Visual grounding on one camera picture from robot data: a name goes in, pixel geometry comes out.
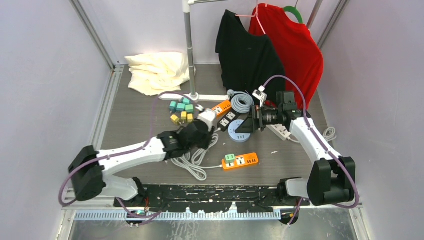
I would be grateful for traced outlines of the round blue power strip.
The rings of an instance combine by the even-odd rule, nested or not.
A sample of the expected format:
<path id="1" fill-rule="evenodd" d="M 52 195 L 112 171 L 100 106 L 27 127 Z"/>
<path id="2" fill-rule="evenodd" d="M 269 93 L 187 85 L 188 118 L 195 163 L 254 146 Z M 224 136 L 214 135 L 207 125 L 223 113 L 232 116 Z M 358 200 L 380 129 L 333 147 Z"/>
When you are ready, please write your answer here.
<path id="1" fill-rule="evenodd" d="M 250 133 L 236 133 L 236 130 L 241 126 L 244 121 L 241 119 L 234 120 L 228 126 L 228 134 L 232 141 L 236 143 L 244 143 L 251 137 Z"/>

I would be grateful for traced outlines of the black power strip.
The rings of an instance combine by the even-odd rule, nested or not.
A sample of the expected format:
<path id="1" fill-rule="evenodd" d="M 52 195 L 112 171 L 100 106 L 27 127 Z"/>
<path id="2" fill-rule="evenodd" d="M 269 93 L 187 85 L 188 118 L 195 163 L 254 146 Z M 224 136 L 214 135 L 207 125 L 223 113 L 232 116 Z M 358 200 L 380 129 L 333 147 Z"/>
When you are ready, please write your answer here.
<path id="1" fill-rule="evenodd" d="M 235 110 L 230 110 L 218 122 L 217 127 L 220 131 L 226 132 L 230 124 L 240 117 L 240 113 Z"/>

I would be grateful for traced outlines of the yellow usb charger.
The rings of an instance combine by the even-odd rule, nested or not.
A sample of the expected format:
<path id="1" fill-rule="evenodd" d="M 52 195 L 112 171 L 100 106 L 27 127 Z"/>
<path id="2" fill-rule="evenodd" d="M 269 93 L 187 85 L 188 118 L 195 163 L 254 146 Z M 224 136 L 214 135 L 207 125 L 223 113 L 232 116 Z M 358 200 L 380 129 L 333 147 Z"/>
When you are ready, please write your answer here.
<path id="1" fill-rule="evenodd" d="M 171 122 L 177 126 L 181 124 L 181 119 L 175 114 L 171 115 L 170 119 L 171 119 Z"/>

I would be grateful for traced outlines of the orange power strip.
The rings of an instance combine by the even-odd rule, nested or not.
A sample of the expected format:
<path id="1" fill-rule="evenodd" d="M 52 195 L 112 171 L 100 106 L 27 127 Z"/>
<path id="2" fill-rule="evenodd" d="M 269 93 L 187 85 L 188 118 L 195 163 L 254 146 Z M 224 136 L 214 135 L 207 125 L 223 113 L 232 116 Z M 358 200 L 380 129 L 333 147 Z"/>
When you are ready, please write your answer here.
<path id="1" fill-rule="evenodd" d="M 225 163 L 225 158 L 223 158 L 221 161 L 222 168 L 225 171 L 249 167 L 249 166 L 257 165 L 258 163 L 259 163 L 259 158 L 255 152 L 246 153 L 242 155 L 235 155 L 234 163 Z"/>
<path id="2" fill-rule="evenodd" d="M 216 113 L 217 118 L 226 114 L 231 109 L 232 109 L 232 105 L 229 100 L 225 100 L 212 108 L 212 110 Z"/>

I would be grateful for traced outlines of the white usb power strip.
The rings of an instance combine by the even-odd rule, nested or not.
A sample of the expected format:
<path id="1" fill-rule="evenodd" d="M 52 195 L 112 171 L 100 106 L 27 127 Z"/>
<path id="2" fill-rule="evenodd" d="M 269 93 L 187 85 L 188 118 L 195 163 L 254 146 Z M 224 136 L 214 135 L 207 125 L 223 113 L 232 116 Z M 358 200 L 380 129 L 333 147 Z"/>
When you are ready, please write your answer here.
<path id="1" fill-rule="evenodd" d="M 288 140 L 290 138 L 291 133 L 287 130 L 285 126 L 281 124 L 267 125 L 266 127 L 283 141 Z"/>

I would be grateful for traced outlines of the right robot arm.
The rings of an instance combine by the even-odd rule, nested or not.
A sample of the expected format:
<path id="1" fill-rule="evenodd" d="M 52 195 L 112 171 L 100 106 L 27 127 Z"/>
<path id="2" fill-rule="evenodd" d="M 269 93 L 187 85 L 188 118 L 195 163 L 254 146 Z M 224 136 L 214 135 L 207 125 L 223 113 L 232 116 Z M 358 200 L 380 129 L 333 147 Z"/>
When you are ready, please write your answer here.
<path id="1" fill-rule="evenodd" d="M 308 178 L 280 180 L 277 191 L 279 202 L 288 206 L 297 198 L 304 198 L 315 206 L 338 205 L 343 208 L 347 202 L 357 202 L 355 162 L 329 145 L 314 126 L 310 115 L 298 108 L 294 92 L 277 92 L 277 108 L 263 106 L 267 95 L 262 90 L 255 90 L 252 95 L 259 104 L 251 107 L 248 117 L 236 132 L 252 134 L 263 131 L 267 126 L 282 125 L 297 139 L 312 163 Z"/>

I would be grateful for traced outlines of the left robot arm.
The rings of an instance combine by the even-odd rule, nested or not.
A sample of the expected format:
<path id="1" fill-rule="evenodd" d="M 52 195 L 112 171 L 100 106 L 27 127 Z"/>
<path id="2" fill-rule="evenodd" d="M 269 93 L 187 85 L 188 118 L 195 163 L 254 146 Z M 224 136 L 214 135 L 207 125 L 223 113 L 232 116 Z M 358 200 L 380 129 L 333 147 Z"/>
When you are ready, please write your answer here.
<path id="1" fill-rule="evenodd" d="M 84 202 L 104 195 L 141 206 L 146 200 L 141 181 L 115 174 L 143 164 L 182 157 L 192 148 L 206 150 L 214 130 L 212 121 L 197 118 L 179 131 L 164 131 L 126 147 L 110 150 L 95 150 L 93 145 L 83 147 L 68 167 L 67 180 L 72 184 L 75 200 Z"/>

